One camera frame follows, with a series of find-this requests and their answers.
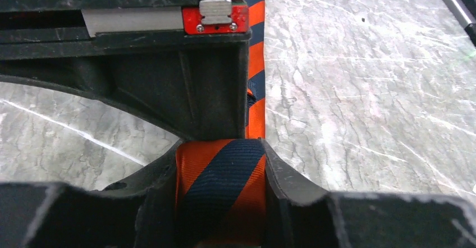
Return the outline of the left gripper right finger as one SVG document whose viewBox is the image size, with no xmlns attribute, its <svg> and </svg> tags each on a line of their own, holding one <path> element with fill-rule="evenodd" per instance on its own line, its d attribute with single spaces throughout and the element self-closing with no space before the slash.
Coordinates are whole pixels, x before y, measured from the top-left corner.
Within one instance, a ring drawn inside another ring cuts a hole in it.
<svg viewBox="0 0 476 248">
<path fill-rule="evenodd" d="M 263 147 L 265 247 L 475 246 L 475 207 L 461 198 L 328 191 Z"/>
</svg>

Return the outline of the orange navy striped tie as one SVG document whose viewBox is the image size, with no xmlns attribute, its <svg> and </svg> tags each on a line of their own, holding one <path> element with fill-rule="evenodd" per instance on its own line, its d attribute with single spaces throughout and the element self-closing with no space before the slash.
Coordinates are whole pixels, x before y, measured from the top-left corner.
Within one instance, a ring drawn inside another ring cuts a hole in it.
<svg viewBox="0 0 476 248">
<path fill-rule="evenodd" d="M 176 152 L 176 245 L 264 241 L 266 197 L 264 17 L 265 0 L 250 6 L 248 106 L 243 139 L 192 141 Z"/>
</svg>

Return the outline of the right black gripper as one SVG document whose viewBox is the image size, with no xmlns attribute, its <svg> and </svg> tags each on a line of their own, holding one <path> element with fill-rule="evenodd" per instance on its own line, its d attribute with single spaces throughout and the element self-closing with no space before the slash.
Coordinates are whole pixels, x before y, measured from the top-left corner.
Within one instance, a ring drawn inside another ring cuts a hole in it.
<svg viewBox="0 0 476 248">
<path fill-rule="evenodd" d="M 187 140 L 243 138 L 249 38 L 243 0 L 1 0 L 1 81 Z"/>
</svg>

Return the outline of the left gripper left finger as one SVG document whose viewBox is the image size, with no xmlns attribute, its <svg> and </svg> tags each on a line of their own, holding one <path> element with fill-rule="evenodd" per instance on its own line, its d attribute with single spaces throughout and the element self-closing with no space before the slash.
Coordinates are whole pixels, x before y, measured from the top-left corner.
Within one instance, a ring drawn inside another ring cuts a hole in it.
<svg viewBox="0 0 476 248">
<path fill-rule="evenodd" d="M 103 190 L 65 182 L 1 183 L 1 246 L 180 247 L 178 147 Z"/>
</svg>

